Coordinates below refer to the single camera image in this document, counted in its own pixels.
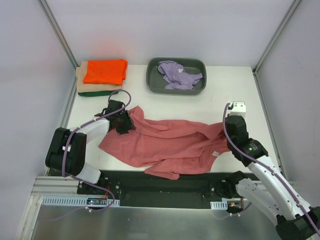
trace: stack of folded clothes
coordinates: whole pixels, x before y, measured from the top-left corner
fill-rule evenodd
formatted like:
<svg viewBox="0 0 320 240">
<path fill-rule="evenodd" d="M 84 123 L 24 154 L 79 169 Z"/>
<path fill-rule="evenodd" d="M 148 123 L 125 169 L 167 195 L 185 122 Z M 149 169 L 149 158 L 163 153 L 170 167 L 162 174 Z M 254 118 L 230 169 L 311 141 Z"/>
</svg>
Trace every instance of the stack of folded clothes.
<svg viewBox="0 0 320 240">
<path fill-rule="evenodd" d="M 124 59 L 82 61 L 76 68 L 76 90 L 83 97 L 110 95 L 121 89 L 128 62 Z"/>
</svg>

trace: purple cloth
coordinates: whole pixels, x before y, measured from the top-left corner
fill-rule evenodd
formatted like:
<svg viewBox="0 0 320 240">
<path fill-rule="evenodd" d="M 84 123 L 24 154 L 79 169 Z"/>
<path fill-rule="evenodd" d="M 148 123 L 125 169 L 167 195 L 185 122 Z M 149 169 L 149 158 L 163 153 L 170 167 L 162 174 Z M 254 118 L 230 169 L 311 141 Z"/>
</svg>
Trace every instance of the purple cloth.
<svg viewBox="0 0 320 240">
<path fill-rule="evenodd" d="M 160 61 L 158 64 L 159 72 L 165 74 L 163 79 L 169 83 L 165 89 L 195 90 L 193 85 L 203 77 L 202 73 L 186 73 L 184 66 L 175 61 Z"/>
</svg>

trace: folded garment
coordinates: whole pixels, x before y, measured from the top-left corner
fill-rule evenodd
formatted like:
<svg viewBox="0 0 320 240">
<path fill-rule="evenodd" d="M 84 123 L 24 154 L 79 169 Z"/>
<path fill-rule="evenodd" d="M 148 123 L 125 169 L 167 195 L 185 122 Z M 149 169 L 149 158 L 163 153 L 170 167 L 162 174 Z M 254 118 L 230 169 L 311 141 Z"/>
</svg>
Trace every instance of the folded garment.
<svg viewBox="0 0 320 240">
<path fill-rule="evenodd" d="M 120 85 L 114 84 L 85 84 L 84 77 L 87 74 L 88 61 L 82 61 L 81 66 L 77 67 L 75 70 L 75 75 L 77 78 L 76 90 L 78 93 L 88 93 L 88 92 L 101 92 L 101 91 L 114 91 L 121 89 Z"/>
<path fill-rule="evenodd" d="M 88 61 L 88 68 L 83 79 L 85 84 L 122 85 L 126 79 L 128 62 L 124 59 Z"/>
<path fill-rule="evenodd" d="M 189 74 L 185 72 L 184 66 L 175 61 L 160 61 L 158 71 L 165 74 L 163 79 L 169 84 L 166 85 L 165 89 L 183 89 L 183 90 L 194 90 L 203 75 L 200 74 Z"/>
<path fill-rule="evenodd" d="M 221 122 L 148 120 L 139 106 L 129 113 L 135 130 L 122 135 L 112 130 L 99 148 L 133 167 L 153 165 L 146 174 L 176 180 L 179 174 L 207 173 L 217 156 L 229 151 Z"/>
<path fill-rule="evenodd" d="M 90 91 L 90 92 L 78 92 L 78 95 L 81 97 L 100 97 L 100 96 L 109 96 L 114 91 Z"/>
</svg>

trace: gray bin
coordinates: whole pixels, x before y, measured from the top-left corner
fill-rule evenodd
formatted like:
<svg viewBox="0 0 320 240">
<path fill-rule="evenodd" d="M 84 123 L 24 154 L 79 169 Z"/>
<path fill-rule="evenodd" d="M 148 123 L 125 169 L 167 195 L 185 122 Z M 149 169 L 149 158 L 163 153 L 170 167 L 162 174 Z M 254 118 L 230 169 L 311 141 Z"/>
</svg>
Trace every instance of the gray bin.
<svg viewBox="0 0 320 240">
<path fill-rule="evenodd" d="M 193 85 L 194 90 L 182 89 L 165 89 L 168 84 L 164 80 L 164 74 L 158 71 L 158 63 L 161 61 L 175 61 L 184 66 L 184 70 L 188 74 L 202 74 L 203 78 Z M 205 89 L 207 84 L 207 73 L 204 63 L 197 59 L 192 58 L 174 58 L 174 57 L 156 57 L 153 58 L 146 70 L 146 84 L 150 90 L 158 94 L 173 94 L 173 95 L 197 95 Z"/>
</svg>

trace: beige folded cloth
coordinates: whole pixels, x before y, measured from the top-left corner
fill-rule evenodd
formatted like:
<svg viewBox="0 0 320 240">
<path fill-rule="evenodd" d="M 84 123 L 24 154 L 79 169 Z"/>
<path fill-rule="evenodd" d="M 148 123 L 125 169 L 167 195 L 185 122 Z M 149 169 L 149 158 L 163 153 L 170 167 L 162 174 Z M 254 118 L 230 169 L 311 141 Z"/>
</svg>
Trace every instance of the beige folded cloth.
<svg viewBox="0 0 320 240">
<path fill-rule="evenodd" d="M 84 77 L 87 74 L 88 61 L 82 61 L 81 66 L 75 69 L 76 75 L 76 90 L 78 93 L 90 93 L 90 92 L 101 92 L 101 91 L 114 91 L 121 89 L 120 85 L 113 84 L 85 84 Z"/>
</svg>

